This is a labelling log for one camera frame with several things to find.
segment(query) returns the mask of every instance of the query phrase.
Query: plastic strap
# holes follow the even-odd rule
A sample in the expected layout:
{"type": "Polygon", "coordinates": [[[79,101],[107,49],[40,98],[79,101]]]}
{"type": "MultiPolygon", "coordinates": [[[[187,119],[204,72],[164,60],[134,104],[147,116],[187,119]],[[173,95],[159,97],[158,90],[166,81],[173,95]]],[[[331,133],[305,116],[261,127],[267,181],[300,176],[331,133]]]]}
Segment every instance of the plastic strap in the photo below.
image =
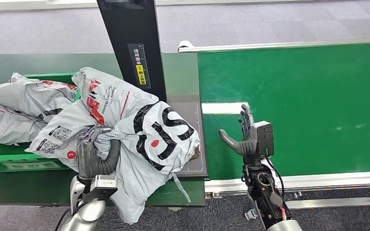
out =
{"type": "Polygon", "coordinates": [[[172,176],[173,176],[173,181],[175,181],[175,184],[178,187],[179,191],[181,191],[182,194],[184,194],[188,203],[191,203],[191,198],[189,198],[189,195],[186,193],[185,189],[182,187],[182,184],[179,181],[178,177],[175,175],[175,173],[173,173],[172,176]]]}

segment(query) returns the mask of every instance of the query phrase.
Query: cable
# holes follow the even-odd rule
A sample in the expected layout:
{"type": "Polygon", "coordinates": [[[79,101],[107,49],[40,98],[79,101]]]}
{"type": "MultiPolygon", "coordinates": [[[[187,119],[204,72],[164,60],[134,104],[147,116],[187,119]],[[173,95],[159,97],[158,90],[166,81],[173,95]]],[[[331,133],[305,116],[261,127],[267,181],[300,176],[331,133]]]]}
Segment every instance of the cable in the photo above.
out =
{"type": "Polygon", "coordinates": [[[280,206],[279,209],[281,211],[281,218],[283,220],[287,220],[286,211],[284,210],[284,208],[280,206]]]}
{"type": "Polygon", "coordinates": [[[79,206],[77,206],[77,208],[74,210],[74,212],[71,214],[71,216],[73,217],[78,211],[79,209],[81,209],[83,206],[85,206],[86,204],[88,203],[88,201],[86,202],[83,202],[81,203],[79,206]]]}
{"type": "Polygon", "coordinates": [[[284,183],[283,180],[281,179],[280,174],[278,173],[277,169],[273,166],[273,164],[270,162],[269,157],[267,156],[267,152],[264,153],[264,157],[266,158],[268,164],[273,168],[273,170],[277,173],[278,178],[280,179],[281,182],[281,196],[284,200],[284,183]]]}
{"type": "Polygon", "coordinates": [[[70,209],[66,209],[66,211],[62,214],[62,216],[60,217],[59,222],[56,225],[56,229],[54,229],[54,231],[57,231],[59,229],[60,224],[62,223],[63,218],[65,218],[67,212],[69,212],[69,211],[70,211],[70,209]]]}
{"type": "Polygon", "coordinates": [[[264,173],[264,174],[263,174],[263,176],[264,176],[264,178],[266,178],[266,179],[267,179],[267,181],[269,182],[270,187],[272,188],[272,192],[274,193],[274,191],[275,191],[276,187],[275,187],[275,184],[273,183],[273,180],[272,180],[272,178],[273,178],[273,177],[271,177],[271,176],[270,176],[270,175],[268,175],[267,173],[264,173]]]}
{"type": "MultiPolygon", "coordinates": [[[[79,206],[77,206],[77,208],[74,210],[74,212],[71,214],[71,217],[73,217],[83,206],[85,206],[86,204],[88,203],[88,201],[86,201],[86,202],[83,202],[83,203],[81,203],[79,206]]],[[[66,211],[62,214],[62,216],[60,217],[60,220],[59,220],[59,222],[57,223],[57,225],[56,225],[56,229],[54,229],[54,231],[57,231],[58,229],[59,229],[59,227],[60,227],[60,224],[62,223],[62,220],[63,220],[63,218],[65,218],[65,216],[66,216],[66,214],[67,214],[67,212],[69,212],[70,211],[70,209],[66,209],[66,211]]]]}

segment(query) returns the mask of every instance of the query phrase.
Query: barcode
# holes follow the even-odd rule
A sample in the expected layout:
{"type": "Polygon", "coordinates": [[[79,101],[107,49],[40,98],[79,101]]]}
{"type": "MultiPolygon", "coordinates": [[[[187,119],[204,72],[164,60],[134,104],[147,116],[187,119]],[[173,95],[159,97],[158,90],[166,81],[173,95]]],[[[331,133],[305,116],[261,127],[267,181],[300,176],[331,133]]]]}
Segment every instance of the barcode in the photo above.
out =
{"type": "Polygon", "coordinates": [[[53,138],[56,138],[61,142],[65,142],[69,138],[71,133],[72,130],[63,126],[57,126],[57,128],[49,132],[49,136],[52,136],[53,138]]]}
{"type": "Polygon", "coordinates": [[[48,153],[48,154],[54,154],[54,151],[56,148],[58,148],[59,145],[53,143],[52,141],[48,140],[48,139],[44,139],[38,146],[38,148],[36,150],[38,151],[42,151],[44,153],[48,153]]]}

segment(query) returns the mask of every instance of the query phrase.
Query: plastic mailing bag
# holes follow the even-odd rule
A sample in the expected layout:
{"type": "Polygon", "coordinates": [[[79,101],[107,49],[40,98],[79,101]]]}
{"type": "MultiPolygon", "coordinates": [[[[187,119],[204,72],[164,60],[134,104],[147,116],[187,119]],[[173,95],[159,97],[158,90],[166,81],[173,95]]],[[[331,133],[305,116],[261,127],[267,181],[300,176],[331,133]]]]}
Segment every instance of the plastic mailing bag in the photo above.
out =
{"type": "Polygon", "coordinates": [[[76,90],[70,84],[13,73],[8,83],[0,84],[0,104],[49,122],[73,103],[76,90]]]}
{"type": "Polygon", "coordinates": [[[0,105],[1,144],[29,145],[45,125],[33,116],[0,105]]]}
{"type": "Polygon", "coordinates": [[[174,173],[183,168],[198,148],[196,130],[156,96],[115,76],[85,67],[72,80],[81,91],[81,101],[77,101],[79,111],[74,112],[76,103],[63,110],[26,151],[46,157],[65,157],[73,148],[76,134],[86,132],[87,126],[93,123],[101,124],[113,129],[99,134],[93,141],[98,156],[107,155],[110,140],[121,141],[114,173],[119,190],[111,199],[124,222],[137,222],[147,198],[172,177],[190,202],[174,173]],[[86,105],[85,113],[82,103],[86,105]],[[58,126],[71,130],[63,141],[49,135],[58,126]],[[47,141],[54,143],[53,149],[43,153],[41,146],[47,141]]]}
{"type": "Polygon", "coordinates": [[[86,106],[77,100],[56,115],[25,151],[47,158],[74,159],[77,136],[95,124],[97,121],[90,116],[86,106]]]}

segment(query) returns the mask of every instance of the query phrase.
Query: yellow label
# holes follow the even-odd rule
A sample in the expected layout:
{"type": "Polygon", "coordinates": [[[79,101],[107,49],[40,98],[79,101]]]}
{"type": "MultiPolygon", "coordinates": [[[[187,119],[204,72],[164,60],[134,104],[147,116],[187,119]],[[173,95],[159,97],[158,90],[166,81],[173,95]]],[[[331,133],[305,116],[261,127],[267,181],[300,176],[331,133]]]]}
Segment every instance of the yellow label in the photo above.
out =
{"type": "Polygon", "coordinates": [[[138,79],[140,80],[141,85],[146,84],[145,75],[144,75],[144,68],[142,65],[135,65],[135,68],[137,69],[138,79]]]}

